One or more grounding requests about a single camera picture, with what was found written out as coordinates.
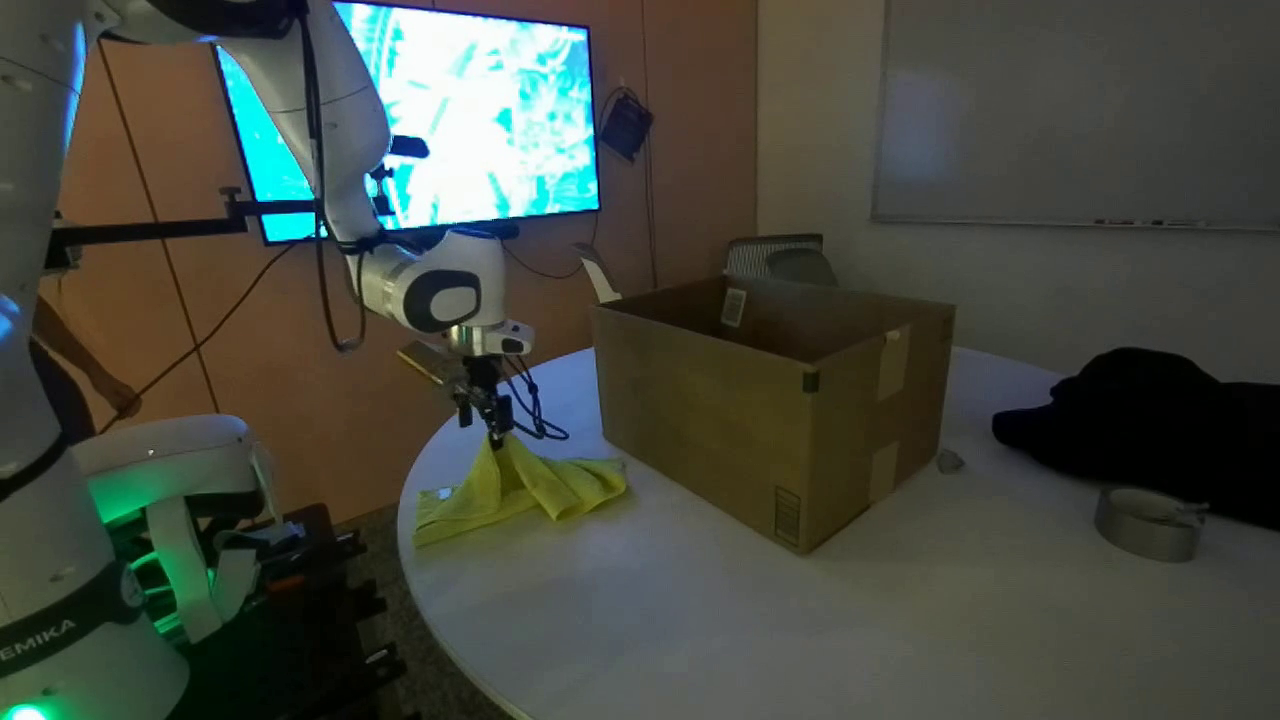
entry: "yellow towel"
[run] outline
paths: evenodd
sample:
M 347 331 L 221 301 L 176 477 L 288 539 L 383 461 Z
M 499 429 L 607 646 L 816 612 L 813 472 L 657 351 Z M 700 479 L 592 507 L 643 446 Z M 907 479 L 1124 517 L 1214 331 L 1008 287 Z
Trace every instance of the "yellow towel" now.
M 622 461 L 546 461 L 516 436 L 505 446 L 479 446 L 468 479 L 447 492 L 417 498 L 417 547 L 499 522 L 525 507 L 550 511 L 570 522 L 628 492 Z

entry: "white round table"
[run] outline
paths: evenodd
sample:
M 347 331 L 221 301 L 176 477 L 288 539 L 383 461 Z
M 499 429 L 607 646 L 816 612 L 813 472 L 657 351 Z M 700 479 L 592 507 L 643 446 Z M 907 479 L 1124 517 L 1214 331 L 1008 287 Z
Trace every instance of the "white round table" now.
M 540 363 L 570 443 L 602 436 L 598 359 Z M 413 547 L 483 429 L 446 424 L 401 495 L 401 565 L 457 663 L 538 720 L 1280 714 L 1280 536 L 1210 518 L 1192 565 L 1114 547 L 1095 486 L 990 436 L 1055 377 L 953 355 L 944 446 L 813 554 L 628 461 L 631 492 L 570 528 L 538 511 Z

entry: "wall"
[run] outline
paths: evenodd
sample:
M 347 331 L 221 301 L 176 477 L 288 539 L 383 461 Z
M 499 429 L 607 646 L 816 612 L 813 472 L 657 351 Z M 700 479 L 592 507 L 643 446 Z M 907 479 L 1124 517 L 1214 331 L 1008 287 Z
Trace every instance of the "wall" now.
M 715 270 L 726 239 L 754 230 L 754 5 L 471 0 L 438 9 L 592 24 L 602 100 L 612 82 L 628 82 L 657 111 L 643 165 L 603 156 L 602 223 L 528 223 L 507 245 L 516 257 L 507 259 L 507 308 L 538 324 L 538 359 L 588 342 L 592 290 L 585 277 L 572 277 L 575 245 L 598 237 L 618 285 L 640 290 Z M 94 60 L 59 196 L 69 223 L 215 216 L 224 185 L 244 188 L 244 169 L 209 49 L 114 45 L 110 65 Z M 87 246 L 76 270 L 45 279 L 45 294 L 110 369 L 149 383 L 234 308 L 273 257 L 256 237 Z M 339 331 L 354 336 L 356 310 L 339 287 L 331 294 Z M 356 517 L 401 495 L 413 457 L 454 410 L 442 387 L 396 359 L 406 338 L 406 326 L 370 319 L 364 348 L 331 351 L 318 259 L 295 246 L 273 264 L 197 359 L 149 393 L 135 419 L 236 410 L 278 457 L 286 507 L 326 498 L 331 517 Z
M 759 230 L 822 228 L 850 285 L 962 305 L 962 342 L 1048 369 L 1147 342 L 1280 379 L 1280 239 L 868 223 L 879 27 L 886 0 L 759 0 Z

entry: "monitor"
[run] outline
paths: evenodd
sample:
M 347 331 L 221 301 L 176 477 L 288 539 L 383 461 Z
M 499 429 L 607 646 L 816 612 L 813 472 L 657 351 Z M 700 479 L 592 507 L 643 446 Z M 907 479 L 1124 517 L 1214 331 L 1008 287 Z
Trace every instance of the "monitor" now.
M 602 213 L 592 34 L 585 24 L 338 5 L 392 134 L 429 156 L 387 156 L 387 230 L 516 223 Z M 314 199 L 269 106 L 215 52 L 256 199 Z M 262 216 L 269 245 L 318 237 L 309 213 Z

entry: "orange wall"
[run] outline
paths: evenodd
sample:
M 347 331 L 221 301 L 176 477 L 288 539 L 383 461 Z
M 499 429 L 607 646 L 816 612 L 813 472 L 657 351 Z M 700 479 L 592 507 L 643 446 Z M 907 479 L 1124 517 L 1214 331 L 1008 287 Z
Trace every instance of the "orange wall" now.
M 625 290 L 649 287 L 651 277 L 657 285 L 710 277 L 722 269 L 726 239 L 754 230 L 758 5 L 471 0 L 438 9 L 592 24 L 602 100 L 628 82 L 651 104 L 643 160 L 603 156 L 598 239 Z M 209 49 L 114 45 L 110 67 L 118 91 L 102 57 L 87 70 L 66 170 L 66 221 L 215 216 L 221 188 L 244 188 L 244 169 Z M 575 269 L 575 245 L 588 237 L 592 221 L 546 221 L 507 246 L 560 277 Z M 269 259 L 256 237 L 87 246 L 76 270 L 45 279 L 45 294 L 110 369 L 146 383 L 188 351 Z M 546 279 L 507 264 L 507 308 L 538 324 L 538 355 L 585 348 L 588 305 L 585 277 Z M 354 331 L 339 290 L 338 308 L 339 326 Z M 286 507 L 326 498 L 331 517 L 356 517 L 396 498 L 413 457 L 454 410 L 396 359 L 406 338 L 406 326 L 373 319 L 364 348 L 331 351 L 314 250 L 295 246 L 197 359 L 149 393 L 140 419 L 236 410 L 278 457 Z

